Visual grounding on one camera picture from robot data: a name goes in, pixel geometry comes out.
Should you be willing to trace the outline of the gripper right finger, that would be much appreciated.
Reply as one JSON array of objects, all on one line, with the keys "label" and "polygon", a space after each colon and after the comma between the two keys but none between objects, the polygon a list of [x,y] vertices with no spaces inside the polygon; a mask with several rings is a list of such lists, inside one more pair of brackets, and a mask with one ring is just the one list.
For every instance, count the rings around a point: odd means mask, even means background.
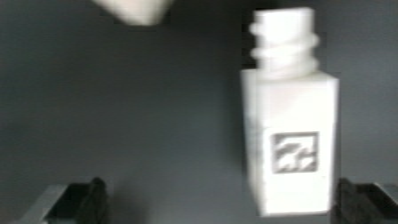
[{"label": "gripper right finger", "polygon": [[333,224],[398,224],[398,184],[340,179]]}]

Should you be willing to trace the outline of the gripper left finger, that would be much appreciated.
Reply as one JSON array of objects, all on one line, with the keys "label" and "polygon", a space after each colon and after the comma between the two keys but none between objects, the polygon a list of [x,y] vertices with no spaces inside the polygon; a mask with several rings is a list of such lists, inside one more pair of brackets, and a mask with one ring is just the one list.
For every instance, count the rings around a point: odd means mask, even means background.
[{"label": "gripper left finger", "polygon": [[105,181],[50,185],[20,224],[110,224]]}]

